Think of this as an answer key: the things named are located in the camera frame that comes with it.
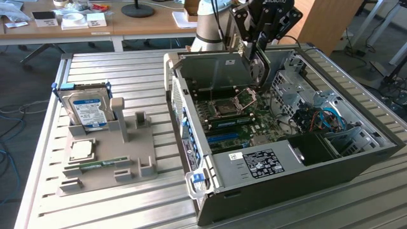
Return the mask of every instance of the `gray floor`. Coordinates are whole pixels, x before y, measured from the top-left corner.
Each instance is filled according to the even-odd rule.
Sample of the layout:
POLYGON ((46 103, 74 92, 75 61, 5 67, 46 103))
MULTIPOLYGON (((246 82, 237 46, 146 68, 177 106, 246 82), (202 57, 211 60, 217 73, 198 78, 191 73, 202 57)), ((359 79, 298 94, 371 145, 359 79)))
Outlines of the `gray floor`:
MULTIPOLYGON (((366 15, 357 17, 350 26, 350 31, 355 32, 363 22, 366 15)), ((191 39, 181 39, 182 45, 191 44, 191 39)), ((367 53, 365 60, 378 61, 390 69, 388 65, 389 60, 397 53, 398 49, 407 41, 407 34, 398 31, 394 28, 386 30, 385 35, 378 40, 376 45, 377 53, 367 53)), ((151 41, 153 47, 146 47, 143 41, 130 43, 133 47, 138 49, 165 49, 177 48, 175 40, 170 43, 169 39, 159 39, 151 41)), ((29 45, 30 50, 34 50, 38 45, 29 45)), ((97 48, 89 47, 87 43, 62 44, 61 47, 71 53, 89 53, 89 52, 113 52, 111 42, 97 42, 97 48)), ((0 107, 14 104, 27 104, 38 100, 46 100, 50 98, 51 83, 55 79, 55 74, 59 66, 61 54, 57 50, 47 50, 38 58, 35 58, 30 64, 34 66, 31 72, 26 72, 22 69, 19 61, 25 58, 29 52, 23 52, 17 46, 10 46, 5 54, 0 54, 0 107)), ((343 52, 335 52, 331 55, 334 61, 345 70, 350 70, 354 67, 361 66, 362 62, 345 55, 343 52)), ((406 75, 407 66, 404 68, 402 73, 406 75)), ((370 67, 361 68, 353 71, 353 76, 369 78, 377 76, 378 73, 370 71, 370 67)), ((43 109, 46 104, 41 104, 34 109, 43 109)), ((21 117, 22 114, 11 115, 11 117, 21 117)), ((17 166, 22 178, 22 188, 13 201, 0 206, 0 228, 9 229, 14 227, 15 217, 21 206, 21 198, 25 192, 26 181, 30 173, 31 161, 37 148, 38 138, 41 136, 42 122, 45 119, 45 113, 26 115, 27 126, 22 134, 18 135, 11 141, 6 142, 7 151, 14 155, 17 160, 17 166)), ((0 119, 0 133, 3 133, 14 122, 0 119)), ((15 174, 10 168, 6 175, 0 178, 0 199, 5 199, 7 195, 15 189, 15 174)))

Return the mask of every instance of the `table leg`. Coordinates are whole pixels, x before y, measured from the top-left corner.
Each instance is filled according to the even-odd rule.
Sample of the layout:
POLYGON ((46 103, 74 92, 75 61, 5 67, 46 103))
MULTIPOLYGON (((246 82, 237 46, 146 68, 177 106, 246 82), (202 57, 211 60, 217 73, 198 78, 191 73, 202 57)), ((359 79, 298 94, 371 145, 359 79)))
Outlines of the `table leg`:
POLYGON ((361 29, 358 30, 357 34, 354 35, 354 38, 351 39, 351 44, 353 44, 353 47, 355 47, 357 43, 358 43, 358 40, 365 32, 365 30, 367 29, 371 21, 374 20, 374 17, 376 15, 378 14, 378 11, 380 11, 380 8, 381 6, 386 3, 386 0, 378 0, 378 3, 376 5, 376 8, 371 10, 362 26, 361 26, 361 29))
POLYGON ((405 55, 405 54, 407 54, 407 42, 406 42, 406 44, 404 45, 404 47, 402 47, 402 49, 398 51, 398 53, 396 54, 396 56, 393 57, 393 59, 390 60, 390 64, 392 65, 396 65, 398 62, 400 62, 400 60, 401 60, 401 58, 402 58, 402 56, 405 55))
POLYGON ((122 45, 123 40, 125 40, 123 36, 113 36, 115 52, 123 52, 123 45, 122 45))
POLYGON ((385 29, 388 28, 390 22, 393 22, 393 19, 394 19, 394 17, 397 16, 397 14, 398 14, 398 12, 401 11, 401 9, 402 9, 402 6, 398 5, 398 6, 396 7, 396 9, 393 10, 393 12, 390 13, 390 15, 388 16, 388 18, 386 18, 384 24, 381 25, 378 31, 374 33, 373 37, 371 37, 371 38, 369 39, 369 41, 367 41, 367 44, 369 44, 370 46, 374 46, 374 44, 376 44, 378 38, 381 37, 381 35, 382 35, 385 29))

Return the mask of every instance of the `metal table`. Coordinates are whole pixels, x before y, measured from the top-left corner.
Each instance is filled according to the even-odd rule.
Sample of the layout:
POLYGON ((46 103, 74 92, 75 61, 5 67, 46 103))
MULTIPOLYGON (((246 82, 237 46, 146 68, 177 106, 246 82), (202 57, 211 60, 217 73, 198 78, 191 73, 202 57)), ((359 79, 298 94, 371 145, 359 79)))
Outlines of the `metal table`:
MULTIPOLYGON (((126 99, 125 114, 145 110, 151 115, 159 177, 62 198, 55 195, 70 120, 53 94, 15 228, 198 228, 163 89, 163 55, 175 51, 75 54, 62 60, 58 83, 110 79, 114 96, 126 99)), ((309 54, 406 141, 406 123, 323 54, 309 54)), ((317 75, 309 78, 321 89, 327 87, 317 75)), ((407 224, 406 193, 407 148, 350 183, 207 228, 397 228, 407 224)))

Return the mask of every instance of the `paper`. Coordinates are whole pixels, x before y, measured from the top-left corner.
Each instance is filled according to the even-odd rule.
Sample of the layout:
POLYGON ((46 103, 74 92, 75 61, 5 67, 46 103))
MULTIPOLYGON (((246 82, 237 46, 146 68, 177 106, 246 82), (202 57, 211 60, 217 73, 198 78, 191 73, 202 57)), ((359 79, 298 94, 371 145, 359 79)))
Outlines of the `paper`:
POLYGON ((6 23, 7 28, 15 28, 15 27, 21 27, 21 26, 25 26, 25 25, 29 25, 29 23, 26 21, 19 22, 19 23, 6 23))
POLYGON ((173 17, 179 28, 197 28, 198 22, 189 22, 185 12, 173 12, 173 17))
POLYGON ((31 18, 11 3, 0 2, 0 15, 6 15, 13 22, 31 21, 31 18))

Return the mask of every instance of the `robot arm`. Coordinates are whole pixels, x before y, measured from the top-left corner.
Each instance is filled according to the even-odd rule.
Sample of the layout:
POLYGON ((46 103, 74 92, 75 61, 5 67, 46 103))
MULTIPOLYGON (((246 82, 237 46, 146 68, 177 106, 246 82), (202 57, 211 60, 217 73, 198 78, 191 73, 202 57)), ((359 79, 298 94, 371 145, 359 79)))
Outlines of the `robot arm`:
POLYGON ((246 4, 231 9, 238 33, 246 42, 245 62, 258 88, 265 85, 270 75, 263 53, 267 43, 274 39, 281 40, 303 16, 294 3, 294 0, 249 0, 246 4))
POLYGON ((250 59, 257 49, 266 49, 267 43, 281 40, 303 14, 294 7, 294 0, 250 0, 246 4, 231 9, 231 15, 239 30, 242 40, 253 43, 250 59), (249 29, 245 26, 250 17, 249 29))

